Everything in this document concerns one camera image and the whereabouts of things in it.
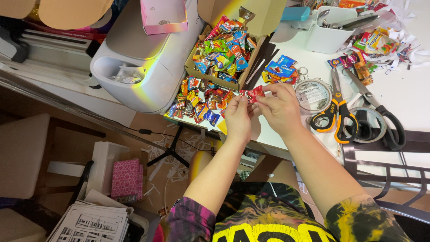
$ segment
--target orange-handled scissors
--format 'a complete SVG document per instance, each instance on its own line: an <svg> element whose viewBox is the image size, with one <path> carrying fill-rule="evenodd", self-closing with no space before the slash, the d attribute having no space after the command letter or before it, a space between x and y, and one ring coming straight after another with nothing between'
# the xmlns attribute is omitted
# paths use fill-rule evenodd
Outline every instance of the orange-handled scissors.
<svg viewBox="0 0 430 242"><path fill-rule="evenodd" d="M319 114L312 117L310 121L310 126L315 129L317 132L324 133L331 130L335 124L336 113L339 112L338 115L338 126L336 128L335 139L340 144L348 144L356 138L358 134L358 122L357 119L347 108L347 102L343 99L341 93L341 84L339 82L339 74L336 69L332 69L332 84L333 84L333 99L330 103L330 106L320 112ZM344 138L341 136L344 130L345 119L348 118L352 121L351 130L352 136L349 138ZM321 127L317 124L321 123L321 120L328 120L328 123Z"/></svg>

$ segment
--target white table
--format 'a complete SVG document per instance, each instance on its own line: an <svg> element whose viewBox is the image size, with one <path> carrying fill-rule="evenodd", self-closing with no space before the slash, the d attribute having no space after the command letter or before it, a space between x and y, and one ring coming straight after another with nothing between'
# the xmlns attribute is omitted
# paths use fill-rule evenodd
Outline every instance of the white table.
<svg viewBox="0 0 430 242"><path fill-rule="evenodd" d="M430 32L423 31L424 28L428 29L430 22L430 15L425 9L430 9L428 1L416 1L409 5L409 9L417 15L407 25L410 33L413 33L418 41L424 46L425 49L430 50ZM281 54L287 55L295 60L297 64L295 67L306 67L309 71L308 76L310 79L322 78L328 83L332 84L330 78L331 67L328 65L327 60L335 59L342 55L337 53L333 55L314 53L307 51L304 48L307 31L297 31L290 27L287 21L282 21L278 26L277 32L271 39L271 42L276 44L279 49L278 54L274 60L278 60ZM367 86L369 91L375 94L379 103L383 104L387 110L392 112L403 124L405 130L426 131L430 132L430 125L427 118L430 114L427 113L428 109L426 104L430 103L430 67L413 68L407 70L405 64L401 64L401 72L392 71L389 75L385 71L378 71L373 73L374 83ZM351 100L357 93L358 88L348 80L340 75L342 94L347 101ZM264 81L260 77L255 86L264 85ZM305 118L310 115L302 114L302 122L314 136L331 152L335 157L338 154L338 144L334 139L334 131L332 129L327 133L318 133L305 124ZM195 124L193 119L185 117L181 121ZM200 126L206 127L209 130L218 130L217 127L210 126L208 121L203 121ZM288 150L281 140L281 137L273 131L268 125L264 116L254 117L252 119L252 137L251 139L256 143L250 142L250 148L263 145L266 151L272 155L279 150ZM278 156L288 158L288 154L279 153ZM425 154L405 154L408 165L415 165L421 167L430 167L430 164L425 164L423 157ZM337 157L340 163L343 163L343 157ZM356 152L356 158L362 160L378 161L378 162L400 162L398 153L396 152ZM371 172L378 175L385 175L385 169L377 167L362 168L361 170ZM402 174L403 171L398 171L395 174Z"/></svg>

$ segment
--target stack of paper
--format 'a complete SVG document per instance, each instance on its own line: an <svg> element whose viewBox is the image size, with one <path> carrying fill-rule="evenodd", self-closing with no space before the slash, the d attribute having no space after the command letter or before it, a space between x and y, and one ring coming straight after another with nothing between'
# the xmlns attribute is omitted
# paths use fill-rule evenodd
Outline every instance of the stack of paper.
<svg viewBox="0 0 430 242"><path fill-rule="evenodd" d="M130 213L128 208L77 200L68 208L47 242L122 242Z"/></svg>
<svg viewBox="0 0 430 242"><path fill-rule="evenodd" d="M117 161L112 173L111 198L122 203L142 199L143 165L139 159Z"/></svg>

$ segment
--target tie-dye shirt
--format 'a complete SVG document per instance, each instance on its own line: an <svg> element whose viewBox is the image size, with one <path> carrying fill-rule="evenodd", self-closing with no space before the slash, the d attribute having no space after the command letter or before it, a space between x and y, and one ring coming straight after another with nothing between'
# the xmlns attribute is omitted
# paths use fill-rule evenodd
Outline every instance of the tie-dye shirt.
<svg viewBox="0 0 430 242"><path fill-rule="evenodd" d="M281 183L233 183L215 216L183 197L160 222L154 242L411 242L369 195L333 206L325 226L310 218L300 193Z"/></svg>

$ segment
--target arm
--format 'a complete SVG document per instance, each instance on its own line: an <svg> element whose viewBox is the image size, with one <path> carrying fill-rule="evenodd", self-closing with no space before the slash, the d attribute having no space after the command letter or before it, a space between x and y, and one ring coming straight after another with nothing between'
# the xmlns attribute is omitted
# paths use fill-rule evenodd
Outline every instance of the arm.
<svg viewBox="0 0 430 242"><path fill-rule="evenodd" d="M366 194L355 179L301 124L300 110L290 84L263 87L277 97L257 97L256 103L270 127L290 151L312 199L326 217L331 207L349 197Z"/></svg>
<svg viewBox="0 0 430 242"><path fill-rule="evenodd" d="M193 199L215 215L227 195L245 145L251 139L247 99L234 97L225 111L228 136L211 162L191 182L184 197Z"/></svg>

